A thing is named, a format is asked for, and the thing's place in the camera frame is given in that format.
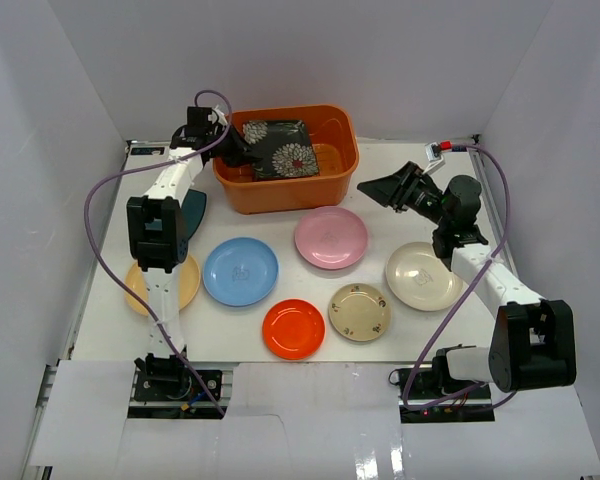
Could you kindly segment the black floral square plate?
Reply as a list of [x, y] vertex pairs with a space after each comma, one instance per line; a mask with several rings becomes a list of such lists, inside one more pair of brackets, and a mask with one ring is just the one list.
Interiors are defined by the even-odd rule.
[[250, 120], [242, 125], [243, 137], [255, 158], [255, 181], [318, 176], [317, 157], [302, 120]]

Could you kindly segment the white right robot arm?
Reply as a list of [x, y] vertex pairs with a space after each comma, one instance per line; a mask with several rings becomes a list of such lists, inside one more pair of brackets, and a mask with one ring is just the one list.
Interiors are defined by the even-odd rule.
[[440, 350], [431, 374], [433, 390], [452, 399], [468, 382], [492, 383], [503, 392], [569, 386], [577, 375], [571, 307], [525, 286], [491, 249], [477, 225], [481, 184], [453, 177], [440, 189], [413, 162], [398, 172], [361, 182], [358, 190], [383, 207], [412, 210], [430, 220], [435, 256], [464, 280], [495, 319], [488, 347]]

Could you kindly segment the teal square plate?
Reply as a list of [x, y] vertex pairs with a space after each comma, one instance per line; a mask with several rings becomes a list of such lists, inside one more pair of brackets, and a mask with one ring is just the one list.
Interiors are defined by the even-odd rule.
[[187, 238], [191, 239], [200, 227], [207, 207], [207, 195], [204, 192], [189, 189], [181, 204], [186, 225]]

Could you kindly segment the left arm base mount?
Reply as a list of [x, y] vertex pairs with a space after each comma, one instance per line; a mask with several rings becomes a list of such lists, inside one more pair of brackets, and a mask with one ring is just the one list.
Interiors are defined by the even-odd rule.
[[227, 374], [218, 369], [198, 371], [207, 394], [190, 371], [180, 379], [161, 379], [137, 369], [127, 417], [154, 420], [221, 420], [228, 408]]

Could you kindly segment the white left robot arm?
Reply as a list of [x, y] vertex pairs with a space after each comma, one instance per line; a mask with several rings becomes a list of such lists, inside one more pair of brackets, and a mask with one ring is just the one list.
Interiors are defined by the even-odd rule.
[[171, 399], [193, 388], [184, 358], [179, 283], [189, 238], [183, 203], [206, 163], [222, 157], [231, 166], [249, 161], [248, 144], [219, 107], [190, 106], [186, 123], [172, 136], [166, 167], [140, 196], [126, 204], [130, 252], [143, 274], [147, 298], [149, 352], [136, 366], [150, 386]]

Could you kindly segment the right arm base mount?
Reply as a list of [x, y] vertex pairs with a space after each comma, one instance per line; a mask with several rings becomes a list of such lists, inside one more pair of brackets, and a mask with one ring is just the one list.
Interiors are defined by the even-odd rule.
[[452, 381], [448, 383], [449, 391], [446, 391], [440, 375], [432, 371], [430, 364], [425, 364], [417, 373], [409, 392], [409, 406], [405, 407], [402, 399], [398, 400], [401, 424], [494, 422], [495, 414], [491, 409], [492, 396], [488, 385], [439, 402], [442, 397], [455, 394], [470, 385], [471, 382], [467, 381]]

